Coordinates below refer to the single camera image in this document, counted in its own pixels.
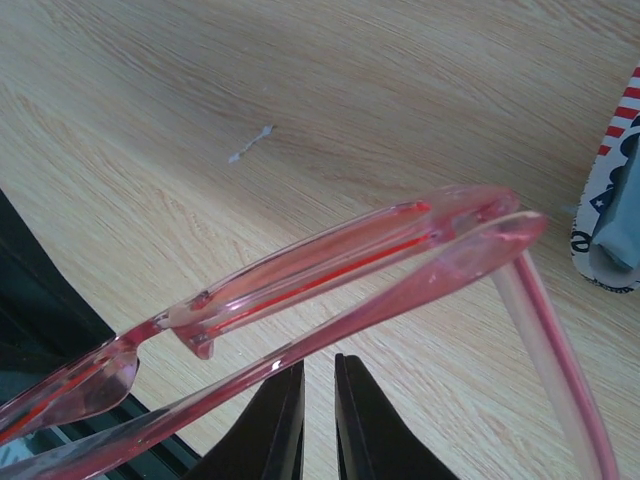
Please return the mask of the light blue cleaning cloth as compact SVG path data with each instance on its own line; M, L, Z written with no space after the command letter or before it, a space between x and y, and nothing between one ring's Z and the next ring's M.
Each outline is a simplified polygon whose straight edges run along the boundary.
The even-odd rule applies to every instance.
M589 263L594 277L621 288L639 278L639 142L616 170L609 205L596 223Z

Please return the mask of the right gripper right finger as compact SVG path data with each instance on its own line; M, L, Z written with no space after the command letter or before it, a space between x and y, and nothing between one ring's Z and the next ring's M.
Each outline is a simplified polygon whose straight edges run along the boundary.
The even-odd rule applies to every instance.
M334 380L341 479L456 477L413 434L358 356L336 355Z

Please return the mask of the flag pattern glasses case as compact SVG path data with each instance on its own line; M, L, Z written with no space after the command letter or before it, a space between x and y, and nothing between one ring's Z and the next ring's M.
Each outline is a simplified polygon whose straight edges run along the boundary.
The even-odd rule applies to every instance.
M570 235L570 252L577 271L608 291L629 293L639 288L639 278L628 286L612 287L594 277L589 263L596 223L609 205L616 170L627 162L629 150L639 142L639 69L635 68L607 126L583 188Z

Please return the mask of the red sunglasses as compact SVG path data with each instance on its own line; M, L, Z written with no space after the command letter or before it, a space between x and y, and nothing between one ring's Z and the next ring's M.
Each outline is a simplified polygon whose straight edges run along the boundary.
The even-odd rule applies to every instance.
M172 331L197 357L215 340L307 299L424 252L393 285L265 357L164 408L2 469L5 479L91 479L122 465L254 384L305 357L490 277L510 314L586 479L616 479L608 433L529 255L547 224L514 193L450 186L362 215L269 255L79 359L1 408L1 439L83 420L118 405L139 368L139 346Z

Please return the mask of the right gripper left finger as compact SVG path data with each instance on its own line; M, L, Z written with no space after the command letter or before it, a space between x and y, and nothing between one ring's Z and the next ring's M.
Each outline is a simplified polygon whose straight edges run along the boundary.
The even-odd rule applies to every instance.
M304 362L264 381L184 480L293 480L304 465Z

